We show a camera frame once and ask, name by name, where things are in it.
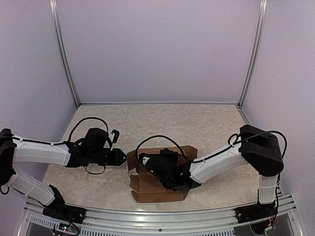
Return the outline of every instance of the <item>beige table surface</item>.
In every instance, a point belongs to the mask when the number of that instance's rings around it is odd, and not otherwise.
[[[191,145],[204,156],[227,143],[244,125],[232,105],[97,105],[80,106],[70,123],[70,130],[82,118],[100,117],[109,131],[120,131],[114,147],[125,153],[134,150],[145,138],[163,134],[179,145]],[[91,127],[104,128],[97,120],[84,121],[74,132],[72,141],[84,137]],[[153,139],[144,148],[173,146],[164,139]],[[91,172],[102,167],[90,165]],[[138,204],[131,195],[127,165],[107,167],[105,173],[92,176],[83,167],[66,168],[50,165],[45,183],[57,187],[66,203],[83,207],[131,211],[187,211],[231,207],[253,203],[257,198],[258,173],[250,166],[240,166],[222,173],[200,187],[192,189],[181,202]]]

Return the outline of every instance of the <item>brown cardboard box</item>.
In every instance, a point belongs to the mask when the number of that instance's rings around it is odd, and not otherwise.
[[[159,154],[159,151],[165,147],[139,149],[138,154],[143,152],[147,154]],[[180,153],[177,147],[167,147],[172,151]],[[197,149],[192,146],[181,146],[184,154],[193,160],[197,158]],[[177,165],[182,165],[187,161],[182,155],[178,155]],[[186,198],[188,192],[165,189],[162,183],[154,177],[144,166],[142,166],[135,158],[135,151],[127,154],[128,171],[136,169],[137,175],[130,176],[130,187],[133,198],[139,203],[165,203],[182,201]]]

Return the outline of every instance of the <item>back wall panel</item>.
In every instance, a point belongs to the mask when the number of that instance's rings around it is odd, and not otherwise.
[[[59,0],[82,103],[237,103],[259,0]]]

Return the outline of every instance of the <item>white wall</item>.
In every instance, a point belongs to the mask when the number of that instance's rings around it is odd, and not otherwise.
[[[308,236],[315,235],[315,4],[269,0],[245,114],[288,139],[281,187],[292,193]]]
[[[260,0],[58,0],[83,103],[237,103]]]
[[[0,130],[59,141],[75,112],[56,45],[49,1],[0,0]],[[47,165],[24,164],[42,179]],[[0,194],[0,235],[13,236],[26,198]]]

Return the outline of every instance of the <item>open box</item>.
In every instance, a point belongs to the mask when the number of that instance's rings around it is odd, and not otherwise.
[[[179,153],[177,165],[182,165],[187,161],[180,154],[177,147],[156,147],[143,148],[138,150],[138,154],[143,152],[147,154],[159,154],[163,149],[169,149]],[[184,154],[189,160],[197,158],[197,149],[192,146],[181,146]],[[162,183],[153,176],[144,166],[142,166],[135,157],[135,150],[127,154],[127,165],[130,177],[131,194],[139,203],[165,203],[182,201],[186,198],[188,191],[173,191],[165,189]],[[136,170],[137,174],[131,175],[132,170]]]

